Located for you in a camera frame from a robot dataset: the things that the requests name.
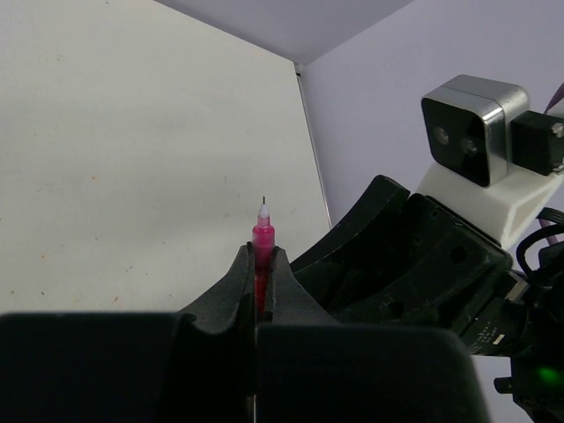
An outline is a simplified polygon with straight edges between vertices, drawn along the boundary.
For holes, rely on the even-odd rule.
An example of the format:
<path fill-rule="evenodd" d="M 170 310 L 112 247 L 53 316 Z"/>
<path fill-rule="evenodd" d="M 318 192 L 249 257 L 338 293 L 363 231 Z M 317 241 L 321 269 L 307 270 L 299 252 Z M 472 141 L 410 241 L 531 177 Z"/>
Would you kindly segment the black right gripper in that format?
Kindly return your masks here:
<path fill-rule="evenodd" d="M 508 338 L 496 315 L 511 265 L 496 241 L 446 206 L 378 175 L 291 268 L 340 323 L 444 328 L 473 353 L 497 353 Z"/>

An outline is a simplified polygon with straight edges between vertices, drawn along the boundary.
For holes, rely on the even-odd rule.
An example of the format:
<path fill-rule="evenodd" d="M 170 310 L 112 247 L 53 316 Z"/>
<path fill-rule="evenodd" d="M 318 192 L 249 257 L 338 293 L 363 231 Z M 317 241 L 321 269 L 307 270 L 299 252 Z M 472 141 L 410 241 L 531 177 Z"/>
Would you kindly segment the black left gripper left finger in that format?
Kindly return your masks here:
<path fill-rule="evenodd" d="M 183 310 L 178 352 L 183 398 L 203 422 L 252 422 L 255 388 L 255 263 L 248 244 L 226 275 Z"/>

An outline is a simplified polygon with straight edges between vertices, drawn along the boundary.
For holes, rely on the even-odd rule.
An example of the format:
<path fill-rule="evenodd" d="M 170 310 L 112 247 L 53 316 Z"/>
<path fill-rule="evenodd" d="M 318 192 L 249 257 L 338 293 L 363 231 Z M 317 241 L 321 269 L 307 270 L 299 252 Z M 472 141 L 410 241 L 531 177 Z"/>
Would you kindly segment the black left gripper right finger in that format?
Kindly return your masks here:
<path fill-rule="evenodd" d="M 265 288 L 263 322 L 276 325 L 337 326 L 294 277 L 286 251 L 275 247 Z"/>

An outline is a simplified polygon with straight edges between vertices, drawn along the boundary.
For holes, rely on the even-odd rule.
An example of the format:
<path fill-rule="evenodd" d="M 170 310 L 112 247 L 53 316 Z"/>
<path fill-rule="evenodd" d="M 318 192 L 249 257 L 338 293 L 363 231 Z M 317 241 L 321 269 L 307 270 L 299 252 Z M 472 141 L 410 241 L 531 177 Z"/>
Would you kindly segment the magenta pen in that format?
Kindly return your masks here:
<path fill-rule="evenodd" d="M 256 224 L 252 228 L 251 242 L 255 257 L 256 312 L 261 315 L 264 311 L 272 252 L 275 246 L 275 228 L 271 224 L 271 214 L 266 206 L 265 197 L 258 210 Z"/>

